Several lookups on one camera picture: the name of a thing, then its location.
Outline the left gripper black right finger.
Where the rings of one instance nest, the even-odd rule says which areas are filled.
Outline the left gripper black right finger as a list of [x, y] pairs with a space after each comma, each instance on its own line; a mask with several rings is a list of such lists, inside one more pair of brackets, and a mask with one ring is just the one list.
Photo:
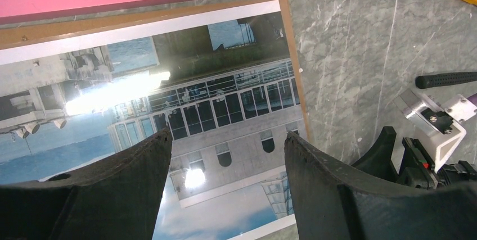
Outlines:
[[293, 132], [285, 165], [300, 239], [475, 239], [476, 184], [426, 191], [362, 172]]

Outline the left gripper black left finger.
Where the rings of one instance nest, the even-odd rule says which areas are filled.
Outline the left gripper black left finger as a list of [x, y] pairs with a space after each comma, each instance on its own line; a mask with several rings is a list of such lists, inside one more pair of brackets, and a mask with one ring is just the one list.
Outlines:
[[151, 239], [173, 138], [143, 141], [43, 182], [1, 186], [2, 239]]

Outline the building and sky photo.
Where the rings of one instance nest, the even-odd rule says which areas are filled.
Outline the building and sky photo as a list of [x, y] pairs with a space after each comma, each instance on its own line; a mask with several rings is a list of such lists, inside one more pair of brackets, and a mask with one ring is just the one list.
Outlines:
[[1, 30], [2, 239], [258, 239], [307, 136], [287, 0]]

